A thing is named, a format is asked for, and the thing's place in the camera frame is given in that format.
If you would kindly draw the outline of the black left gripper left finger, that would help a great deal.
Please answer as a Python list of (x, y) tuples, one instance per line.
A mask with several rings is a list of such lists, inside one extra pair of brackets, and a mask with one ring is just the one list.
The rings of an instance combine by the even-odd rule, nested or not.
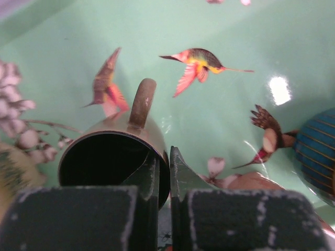
[(138, 185), (22, 191), (1, 222), (1, 250), (156, 250), (159, 160), (130, 180)]

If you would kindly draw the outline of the beige round mug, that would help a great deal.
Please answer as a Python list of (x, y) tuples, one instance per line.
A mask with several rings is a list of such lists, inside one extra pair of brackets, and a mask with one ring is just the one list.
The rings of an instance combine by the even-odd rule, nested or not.
[(47, 180), (22, 150), (1, 143), (1, 218), (22, 189), (43, 186)]

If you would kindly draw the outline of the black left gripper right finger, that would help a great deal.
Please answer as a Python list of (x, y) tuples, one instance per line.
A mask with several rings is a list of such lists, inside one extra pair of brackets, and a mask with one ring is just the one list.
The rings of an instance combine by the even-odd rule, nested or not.
[(309, 200), (290, 190), (213, 189), (170, 151), (174, 250), (332, 250)]

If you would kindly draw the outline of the salmon pink mug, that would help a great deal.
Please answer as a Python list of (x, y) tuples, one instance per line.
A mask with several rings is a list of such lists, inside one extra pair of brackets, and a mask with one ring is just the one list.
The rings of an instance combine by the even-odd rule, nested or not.
[(266, 178), (259, 172), (249, 172), (245, 174), (235, 175), (228, 187), (228, 189), (240, 190), (284, 190), (285, 188), (276, 182)]

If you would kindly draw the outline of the dark blue mug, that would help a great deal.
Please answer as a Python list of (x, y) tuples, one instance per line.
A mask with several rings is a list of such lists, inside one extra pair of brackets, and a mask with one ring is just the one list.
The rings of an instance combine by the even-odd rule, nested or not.
[(308, 119), (293, 145), (296, 169), (315, 194), (334, 205), (334, 108)]

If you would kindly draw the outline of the brown striped mug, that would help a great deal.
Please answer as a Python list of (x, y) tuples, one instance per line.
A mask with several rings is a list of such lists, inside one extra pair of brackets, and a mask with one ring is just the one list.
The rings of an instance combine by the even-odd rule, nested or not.
[(143, 79), (130, 111), (105, 118), (66, 148), (58, 166), (60, 186), (120, 185), (153, 152), (160, 164), (158, 205), (163, 207), (170, 169), (161, 129), (149, 117), (156, 87), (153, 79)]

